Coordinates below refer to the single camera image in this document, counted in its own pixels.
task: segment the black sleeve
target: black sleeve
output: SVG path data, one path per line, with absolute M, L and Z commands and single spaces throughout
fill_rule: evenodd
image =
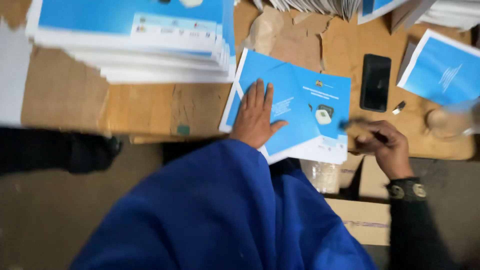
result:
M 419 178 L 392 180 L 390 193 L 391 270 L 459 269 L 443 244 Z

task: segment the right hand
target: right hand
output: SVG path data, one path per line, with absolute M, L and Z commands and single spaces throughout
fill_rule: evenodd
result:
M 373 137 L 357 137 L 359 148 L 375 154 L 378 165 L 390 180 L 414 176 L 408 161 L 405 135 L 385 120 L 361 123 L 360 126 L 372 132 Z

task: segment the person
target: person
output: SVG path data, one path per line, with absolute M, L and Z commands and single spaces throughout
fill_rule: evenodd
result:
M 120 199 L 71 269 L 375 269 L 298 169 L 271 175 L 257 151 L 270 124 L 273 85 L 258 80 L 244 96 L 229 139 L 185 155 Z M 408 141 L 385 121 L 365 123 L 391 179 L 390 269 L 456 269 L 435 228 Z

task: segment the left hand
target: left hand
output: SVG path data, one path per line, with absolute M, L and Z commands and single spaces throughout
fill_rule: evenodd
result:
M 248 93 L 243 96 L 230 139 L 237 139 L 258 149 L 281 127 L 288 125 L 287 121 L 270 124 L 273 91 L 273 84 L 269 83 L 265 97 L 262 79 L 250 86 Z

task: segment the smartphone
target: smartphone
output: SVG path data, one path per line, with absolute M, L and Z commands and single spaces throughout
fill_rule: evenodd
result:
M 360 108 L 377 112 L 387 110 L 391 66 L 392 60 L 388 57 L 365 54 Z

